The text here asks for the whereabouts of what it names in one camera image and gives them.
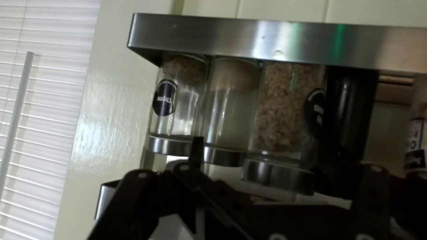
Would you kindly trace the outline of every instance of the metal shelf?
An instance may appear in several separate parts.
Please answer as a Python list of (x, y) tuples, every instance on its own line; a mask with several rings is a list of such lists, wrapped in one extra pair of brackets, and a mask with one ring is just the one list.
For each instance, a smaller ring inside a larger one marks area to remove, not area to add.
[(427, 74), (427, 30), (135, 14), (128, 49)]

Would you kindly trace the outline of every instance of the chrome base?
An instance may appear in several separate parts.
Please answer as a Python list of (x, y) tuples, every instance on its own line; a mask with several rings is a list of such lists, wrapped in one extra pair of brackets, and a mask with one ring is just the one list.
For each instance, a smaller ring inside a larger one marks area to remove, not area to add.
[(204, 162), (213, 166), (223, 167), (240, 167), (243, 166), (245, 153), (229, 150), (229, 149), (217, 149), (212, 146), (204, 147)]
[(312, 195), (315, 186), (315, 175), (309, 171), (280, 162), (257, 159), (245, 161), (241, 181), (303, 195)]
[(148, 135), (147, 150), (160, 155), (188, 157), (193, 137)]

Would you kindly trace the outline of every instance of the metal panel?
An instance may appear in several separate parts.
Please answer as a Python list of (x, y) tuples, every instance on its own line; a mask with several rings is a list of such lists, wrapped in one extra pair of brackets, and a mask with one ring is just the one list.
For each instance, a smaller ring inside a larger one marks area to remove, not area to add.
[(427, 30), (135, 14), (128, 49), (427, 74)]

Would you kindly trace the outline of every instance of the white wall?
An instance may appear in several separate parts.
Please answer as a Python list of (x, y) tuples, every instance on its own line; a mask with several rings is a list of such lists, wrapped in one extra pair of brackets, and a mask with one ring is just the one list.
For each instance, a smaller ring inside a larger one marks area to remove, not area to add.
[[(85, 239), (99, 186), (139, 166), (156, 69), (125, 49), (131, 15), (179, 14), (181, 2), (103, 0), (56, 239)], [(183, 15), (427, 27), (424, 10), (424, 0), (185, 0)]]

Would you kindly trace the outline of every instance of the window blind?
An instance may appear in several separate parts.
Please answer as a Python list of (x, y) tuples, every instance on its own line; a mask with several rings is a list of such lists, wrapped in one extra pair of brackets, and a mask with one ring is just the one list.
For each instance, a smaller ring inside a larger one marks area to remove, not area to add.
[(0, 157), (35, 53), (0, 202), (0, 239), (53, 239), (100, 0), (0, 0)]

